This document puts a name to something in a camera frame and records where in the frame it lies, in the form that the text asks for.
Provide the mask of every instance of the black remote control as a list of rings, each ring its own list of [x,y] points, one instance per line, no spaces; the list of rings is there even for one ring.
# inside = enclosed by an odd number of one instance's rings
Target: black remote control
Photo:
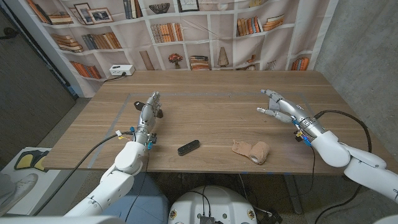
[[[178,152],[179,156],[183,156],[186,153],[191,152],[197,148],[199,148],[199,140],[194,140],[194,141],[180,147],[179,149],[177,149],[177,152]]]

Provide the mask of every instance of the table leg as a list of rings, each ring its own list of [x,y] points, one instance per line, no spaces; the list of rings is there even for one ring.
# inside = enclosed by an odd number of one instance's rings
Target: table leg
[[[294,176],[293,175],[284,175],[284,177],[285,177],[285,183],[286,183],[287,190],[289,191],[290,201],[292,202],[292,205],[293,205],[293,211],[296,214],[300,215],[303,213],[303,208],[301,206],[300,197],[296,196],[299,194],[299,192],[297,190],[296,181],[294,179]]]

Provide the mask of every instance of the bowl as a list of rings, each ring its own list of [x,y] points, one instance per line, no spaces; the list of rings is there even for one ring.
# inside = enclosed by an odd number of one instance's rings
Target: bowl
[[[162,4],[154,4],[150,5],[149,8],[155,13],[155,14],[162,14],[166,13],[167,10],[169,10],[170,3],[162,3]]]

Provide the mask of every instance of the picture frame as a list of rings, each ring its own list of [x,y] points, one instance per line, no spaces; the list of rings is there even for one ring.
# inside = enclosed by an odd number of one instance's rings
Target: picture frame
[[[90,14],[88,13],[90,10],[88,3],[74,4],[74,6],[86,25],[94,24],[93,18],[91,18]]]
[[[76,19],[79,21],[81,24],[85,24],[83,18],[79,14],[79,11],[76,8],[69,8],[69,10],[72,12],[72,14],[76,17]]]
[[[180,12],[199,11],[198,0],[177,0]]]
[[[112,15],[109,13],[108,8],[90,9],[88,14],[91,16],[91,20],[94,24],[100,24],[104,22],[113,22]]]

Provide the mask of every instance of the wooden table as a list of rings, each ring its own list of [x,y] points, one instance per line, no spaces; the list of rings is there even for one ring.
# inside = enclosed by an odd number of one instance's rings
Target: wooden table
[[[222,172],[258,174],[311,174],[312,150],[297,142],[292,124],[281,123],[260,114],[257,107],[268,107],[261,89],[279,92],[301,105],[308,113],[341,110],[355,115],[335,89],[319,72],[246,71],[145,71],[132,77],[105,83],[88,103],[44,160],[49,169],[72,169],[105,136],[116,130],[128,131],[137,125],[140,111],[135,101],[146,102],[153,91],[161,94],[164,117],[157,119],[157,143],[150,151],[148,171]],[[320,118],[341,142],[367,150],[360,125],[340,114]],[[398,172],[398,163],[371,134],[373,153]],[[201,146],[178,156],[177,148],[198,139]],[[266,162],[259,166],[232,152],[232,140],[271,147]],[[114,138],[98,148],[81,169],[107,169],[125,139]],[[343,169],[328,166],[317,154],[315,173],[340,175]]]

